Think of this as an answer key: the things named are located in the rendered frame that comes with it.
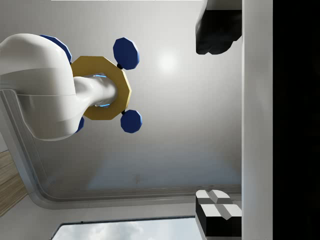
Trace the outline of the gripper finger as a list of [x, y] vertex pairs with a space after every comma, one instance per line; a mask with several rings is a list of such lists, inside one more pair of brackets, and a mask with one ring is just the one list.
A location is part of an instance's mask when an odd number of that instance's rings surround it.
[[242, 0], [202, 0], [195, 25], [195, 51], [220, 55], [242, 36]]
[[221, 190], [195, 193], [195, 220], [202, 240], [242, 240], [242, 210]]

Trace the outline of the drone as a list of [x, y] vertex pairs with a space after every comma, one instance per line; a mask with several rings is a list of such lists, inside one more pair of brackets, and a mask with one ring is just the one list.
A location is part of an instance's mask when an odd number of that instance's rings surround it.
[[45, 96], [33, 104], [33, 113], [23, 114], [32, 135], [44, 141], [57, 141], [79, 132], [90, 120], [112, 120], [120, 115], [120, 125], [127, 133], [137, 132], [142, 116], [127, 110], [132, 89], [125, 70], [139, 63], [135, 43], [125, 37], [113, 45], [117, 63], [103, 56], [80, 56], [70, 63], [74, 95]]

